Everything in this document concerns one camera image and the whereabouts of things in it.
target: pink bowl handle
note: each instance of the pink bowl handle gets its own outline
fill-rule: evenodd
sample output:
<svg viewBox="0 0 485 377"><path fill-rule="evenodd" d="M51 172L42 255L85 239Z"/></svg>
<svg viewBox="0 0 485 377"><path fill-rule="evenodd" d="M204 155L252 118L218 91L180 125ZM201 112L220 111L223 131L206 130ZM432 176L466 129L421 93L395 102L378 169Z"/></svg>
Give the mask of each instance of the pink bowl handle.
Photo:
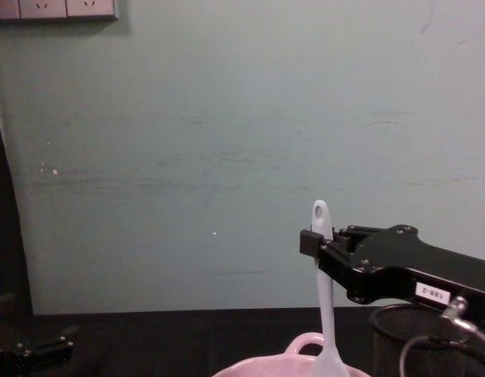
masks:
<svg viewBox="0 0 485 377"><path fill-rule="evenodd" d="M300 353L301 349L308 344L317 344L318 346L324 346L323 334L318 332L307 332L305 334L299 335L291 342L291 344L286 348L285 353Z"/></svg>

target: white label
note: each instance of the white label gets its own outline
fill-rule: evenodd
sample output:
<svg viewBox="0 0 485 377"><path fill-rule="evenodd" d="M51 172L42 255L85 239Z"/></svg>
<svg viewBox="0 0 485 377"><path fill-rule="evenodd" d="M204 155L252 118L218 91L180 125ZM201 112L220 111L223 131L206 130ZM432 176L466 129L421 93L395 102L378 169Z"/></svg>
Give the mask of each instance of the white label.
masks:
<svg viewBox="0 0 485 377"><path fill-rule="evenodd" d="M450 292L431 287L427 284L417 283L415 294L428 300L439 302L440 304L448 305L450 303Z"/></svg>

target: dark floor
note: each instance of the dark floor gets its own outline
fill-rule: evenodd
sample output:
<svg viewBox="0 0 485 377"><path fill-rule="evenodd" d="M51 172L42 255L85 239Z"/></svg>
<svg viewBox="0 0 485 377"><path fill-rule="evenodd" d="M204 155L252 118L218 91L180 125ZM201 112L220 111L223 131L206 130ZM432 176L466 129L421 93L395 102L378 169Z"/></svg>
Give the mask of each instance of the dark floor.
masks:
<svg viewBox="0 0 485 377"><path fill-rule="evenodd" d="M336 309L337 347L346 364L371 372L373 308ZM35 317L34 339L77 324L71 363L40 376L211 376L247 357L282 353L297 335L320 331L318 309L262 309ZM310 353L317 353L314 347Z"/></svg>

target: black mesh basket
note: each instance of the black mesh basket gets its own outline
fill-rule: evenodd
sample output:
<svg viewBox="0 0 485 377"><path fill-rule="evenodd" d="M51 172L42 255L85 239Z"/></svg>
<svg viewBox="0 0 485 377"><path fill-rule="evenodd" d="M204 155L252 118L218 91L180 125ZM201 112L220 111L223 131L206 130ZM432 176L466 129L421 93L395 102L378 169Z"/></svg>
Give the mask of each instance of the black mesh basket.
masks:
<svg viewBox="0 0 485 377"><path fill-rule="evenodd" d="M439 316L440 312L413 305L375 310L370 317L375 333L374 377L398 377L403 347L422 335L451 340L455 346L417 344L408 353L407 377L485 377L485 349L474 342L466 345L467 336Z"/></svg>

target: wall socket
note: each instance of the wall socket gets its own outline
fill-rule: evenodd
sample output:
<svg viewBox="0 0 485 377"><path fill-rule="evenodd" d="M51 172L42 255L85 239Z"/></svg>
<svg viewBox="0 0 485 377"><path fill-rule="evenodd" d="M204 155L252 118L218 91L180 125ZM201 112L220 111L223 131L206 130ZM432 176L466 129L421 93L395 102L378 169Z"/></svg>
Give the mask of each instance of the wall socket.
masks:
<svg viewBox="0 0 485 377"><path fill-rule="evenodd" d="M20 18L20 7L17 1L0 0L0 20L17 20Z"/></svg>
<svg viewBox="0 0 485 377"><path fill-rule="evenodd" d="M67 18L67 5L65 0L20 0L20 13L25 20Z"/></svg>
<svg viewBox="0 0 485 377"><path fill-rule="evenodd" d="M68 17L118 18L116 0L67 0Z"/></svg>

